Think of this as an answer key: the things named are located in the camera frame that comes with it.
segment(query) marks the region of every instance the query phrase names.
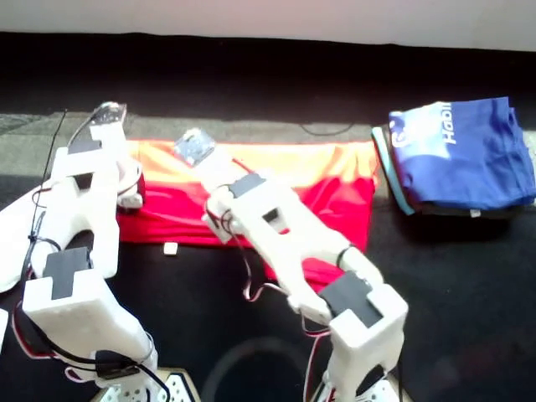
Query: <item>3d printed robot arm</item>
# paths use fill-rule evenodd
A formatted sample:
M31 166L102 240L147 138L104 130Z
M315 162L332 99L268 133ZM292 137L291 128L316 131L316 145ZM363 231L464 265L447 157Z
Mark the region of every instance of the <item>3d printed robot arm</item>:
M325 381L336 399L354 401L376 384L389 385L381 379L398 361L408 306L378 269L291 188L270 174L245 173L204 131L188 131L175 152L210 192L204 220L211 230L223 242L243 235L276 273L292 310L329 326L333 352ZM346 274L318 295L303 275L302 261L309 257ZM382 395L396 398L392 390Z
M157 351L105 281L117 270L116 207L142 206L142 172L126 149L125 107L107 103L97 111L90 121L92 139L70 141L55 154L46 210L38 211L38 228L30 236L33 277L26 275L25 261L13 330L29 357L62 360L70 379L116 387L123 396L116 400L135 395L145 401L160 390L153 381ZM86 229L94 235L91 252L66 250Z

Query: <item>blue shirt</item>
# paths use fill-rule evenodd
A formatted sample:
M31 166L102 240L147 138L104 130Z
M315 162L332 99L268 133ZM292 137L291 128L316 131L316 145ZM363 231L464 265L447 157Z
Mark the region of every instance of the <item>blue shirt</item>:
M400 183L415 202L502 209L536 197L523 130L507 97L391 112L389 129Z

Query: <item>black wire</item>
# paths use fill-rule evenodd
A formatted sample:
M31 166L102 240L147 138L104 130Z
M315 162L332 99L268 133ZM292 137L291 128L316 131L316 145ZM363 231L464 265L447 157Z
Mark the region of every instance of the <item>black wire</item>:
M169 388L167 387L167 385L165 385L165 383L160 378L158 378L158 376L153 373L152 370L145 367L143 364L137 364L136 367L138 367L141 371L151 377L151 379L155 383L157 383L160 388L164 390L164 392L166 393L166 402L169 402L171 400L171 392L169 392Z
M32 194L33 205L36 205L36 206L38 206L40 208L47 208L45 205L38 204L37 201L35 200L35 196L40 194L40 193L47 193L50 190L52 190L52 188L40 188L40 189L34 191L33 194Z
M52 136L52 142L50 143L49 147L49 155L47 156L47 162L44 165L43 170L43 177L41 177L41 189L43 189L44 179L47 176L47 171L49 170L49 164L50 164L50 157L52 156L52 151L54 150L54 143L56 141L56 137L58 136L59 129L61 128L61 125L64 122L65 115L67 114L67 109L64 110L64 114L61 116L61 119L59 120L58 127L56 128L56 131L54 132L54 135ZM35 221L35 215L37 213L37 207L39 205L39 198L41 197L41 192L37 194L37 201L35 202L35 208L33 209L33 218L32 218L32 232L34 231L34 221Z
M341 130L338 130L338 131L334 131L334 132L313 132L311 130L309 130L307 127L305 127L303 124L300 124L299 125L300 128L306 132L307 134L309 134L310 136L315 136L315 137L331 137L331 136L338 136L339 134L343 134L345 133L346 131L350 131L350 129L355 126L355 123L350 123L348 126L342 128Z

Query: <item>folded red shirt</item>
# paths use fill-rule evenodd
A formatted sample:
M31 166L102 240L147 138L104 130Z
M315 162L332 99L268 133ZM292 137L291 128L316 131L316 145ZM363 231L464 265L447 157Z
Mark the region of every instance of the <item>folded red shirt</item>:
M372 142L220 146L253 170L269 168L284 177L326 226L365 249L377 184L378 159ZM201 220L209 195L190 167L173 155L173 143L140 140L129 141L129 147L143 166L146 200L140 211L118 214L121 241L226 246ZM304 261L303 269L316 291L342 274L336 266L318 260ZM269 266L265 273L276 279Z

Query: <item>clothing tag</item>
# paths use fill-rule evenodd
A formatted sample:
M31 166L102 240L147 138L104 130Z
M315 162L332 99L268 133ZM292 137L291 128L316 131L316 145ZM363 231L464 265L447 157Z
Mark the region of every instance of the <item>clothing tag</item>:
M178 244L167 242L164 243L164 255L177 255Z

